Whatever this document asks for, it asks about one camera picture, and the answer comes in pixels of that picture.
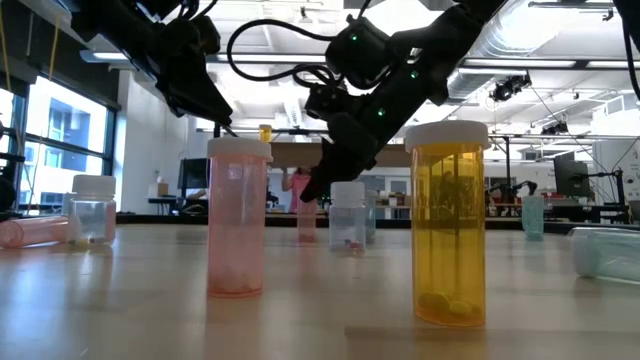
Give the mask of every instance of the wooden table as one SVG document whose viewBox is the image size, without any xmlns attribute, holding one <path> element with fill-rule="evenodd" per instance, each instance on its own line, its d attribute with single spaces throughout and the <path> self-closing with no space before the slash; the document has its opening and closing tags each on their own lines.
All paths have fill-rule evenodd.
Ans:
<svg viewBox="0 0 640 360">
<path fill-rule="evenodd" d="M 640 286 L 576 278 L 563 237 L 487 234 L 486 329 L 412 315 L 409 231 L 363 258 L 267 230 L 265 291 L 207 300 L 206 228 L 127 226 L 112 248 L 0 250 L 0 359 L 638 359 Z"/>
</svg>

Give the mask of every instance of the pink shirt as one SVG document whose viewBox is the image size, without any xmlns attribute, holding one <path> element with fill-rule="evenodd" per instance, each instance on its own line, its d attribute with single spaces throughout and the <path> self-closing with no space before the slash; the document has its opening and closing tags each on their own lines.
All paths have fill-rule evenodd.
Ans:
<svg viewBox="0 0 640 360">
<path fill-rule="evenodd" d="M 309 175 L 300 175 L 293 174 L 291 179 L 289 179 L 289 184 L 291 185 L 291 208 L 289 212 L 295 213 L 298 211 L 298 204 L 300 202 L 300 195 L 304 191 L 304 188 L 307 187 L 307 184 L 311 180 L 311 176 Z"/>
</svg>

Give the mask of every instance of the computer monitor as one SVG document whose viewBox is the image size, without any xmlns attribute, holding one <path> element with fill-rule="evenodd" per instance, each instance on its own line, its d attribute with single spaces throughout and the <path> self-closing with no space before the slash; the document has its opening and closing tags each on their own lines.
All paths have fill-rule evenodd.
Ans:
<svg viewBox="0 0 640 360">
<path fill-rule="evenodd" d="M 183 159 L 180 162 L 178 189 L 209 187 L 209 159 Z"/>
<path fill-rule="evenodd" d="M 589 174 L 587 164 L 565 160 L 553 159 L 553 167 L 556 173 L 556 189 L 558 194 L 564 196 L 589 197 L 591 189 L 588 178 L 579 178 L 579 175 Z"/>
</svg>

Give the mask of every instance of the desk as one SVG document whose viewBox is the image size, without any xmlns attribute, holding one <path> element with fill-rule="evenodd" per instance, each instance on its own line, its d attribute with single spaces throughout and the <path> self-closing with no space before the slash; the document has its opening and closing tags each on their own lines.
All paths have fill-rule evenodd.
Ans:
<svg viewBox="0 0 640 360">
<path fill-rule="evenodd" d="M 360 259 L 267 229 L 265 290 L 207 300 L 206 227 L 120 227 L 112 248 L 0 250 L 1 359 L 636 359 L 640 286 L 578 279 L 564 237 L 487 233 L 486 330 L 411 308 L 409 231 Z"/>
<path fill-rule="evenodd" d="M 158 205 L 157 215 L 171 215 L 172 205 L 175 206 L 178 198 L 175 196 L 166 196 L 166 197 L 157 197 L 157 198 L 147 198 L 149 204 Z"/>
</svg>

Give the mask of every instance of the ceiling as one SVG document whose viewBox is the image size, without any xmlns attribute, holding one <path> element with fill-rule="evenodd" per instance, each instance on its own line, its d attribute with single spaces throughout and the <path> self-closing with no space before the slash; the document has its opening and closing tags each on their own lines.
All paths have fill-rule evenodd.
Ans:
<svg viewBox="0 0 640 360">
<path fill-rule="evenodd" d="M 323 35 L 337 34 L 346 26 L 347 15 L 357 14 L 357 8 L 363 1 L 220 0 L 210 16 L 221 33 L 223 46 L 226 47 L 229 37 L 239 26 L 260 18 L 275 18 L 295 23 Z M 51 22 L 54 22 L 56 16 L 60 16 L 61 28 L 73 34 L 68 25 L 70 16 L 53 1 L 22 2 Z M 450 3 L 449 0 L 374 1 L 375 6 L 371 7 L 366 15 L 376 26 L 391 34 L 430 24 L 441 13 L 438 9 L 444 9 Z M 517 50 L 514 50 L 513 54 L 554 59 L 624 58 L 622 24 L 619 16 L 616 15 L 605 22 L 602 17 L 606 11 L 532 9 L 526 6 L 527 3 L 528 1 L 512 0 L 510 4 L 517 9 L 503 10 L 496 18 L 498 20 L 495 20 L 501 21 L 498 25 L 502 28 L 509 29 L 503 34 L 501 41 L 511 43 L 509 50 Z M 307 19 L 301 19 L 301 6 L 306 8 Z M 98 52 L 115 50 L 102 38 L 94 39 L 87 46 Z M 327 43 L 304 39 L 282 28 L 259 27 L 243 33 L 234 47 L 234 52 L 323 54 L 326 46 Z M 273 64 L 243 65 L 245 71 L 256 75 L 273 74 L 284 68 L 286 67 L 283 65 Z M 302 109 L 307 97 L 307 90 L 304 88 L 294 86 L 288 81 L 249 82 L 237 76 L 225 64 L 210 64 L 208 71 L 234 109 L 233 119 L 236 128 L 255 129 L 264 123 L 276 127 L 324 127 L 322 122 L 311 121 L 304 115 Z M 533 70 L 530 74 L 537 95 L 532 90 L 526 90 L 511 101 L 496 106 L 487 100 L 487 94 L 496 81 L 504 79 L 504 75 L 475 76 L 475 83 L 463 78 L 467 81 L 466 86 L 475 85 L 467 89 L 468 96 L 462 105 L 445 105 L 438 108 L 425 104 L 407 124 L 413 126 L 454 117 L 482 121 L 499 132 L 539 133 L 540 126 L 548 122 L 545 119 L 549 118 L 549 110 L 566 119 L 570 127 L 588 124 L 594 109 L 631 89 L 626 71 Z M 545 101 L 549 109 L 540 102 L 538 96 Z M 294 113 L 302 119 L 301 123 L 292 121 Z M 532 129 L 532 124 L 539 128 Z"/>
</svg>

